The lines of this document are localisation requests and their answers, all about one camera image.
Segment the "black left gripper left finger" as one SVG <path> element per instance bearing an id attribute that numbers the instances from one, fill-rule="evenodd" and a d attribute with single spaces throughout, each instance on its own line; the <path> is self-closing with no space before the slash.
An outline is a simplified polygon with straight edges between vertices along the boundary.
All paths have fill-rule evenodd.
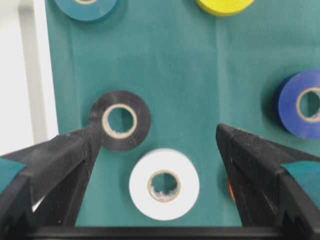
<path id="1" fill-rule="evenodd" d="M 100 130 L 89 125 L 2 155 L 24 168 L 0 195 L 0 238 L 73 227 L 100 148 Z"/>

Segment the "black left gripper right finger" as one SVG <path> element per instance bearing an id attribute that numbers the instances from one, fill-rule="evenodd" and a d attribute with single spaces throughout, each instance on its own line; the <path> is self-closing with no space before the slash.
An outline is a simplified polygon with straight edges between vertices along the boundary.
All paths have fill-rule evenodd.
<path id="1" fill-rule="evenodd" d="M 318 156 L 224 123 L 215 137 L 244 227 L 280 227 L 288 240 L 320 238 L 320 209 L 284 168 L 318 164 Z"/>

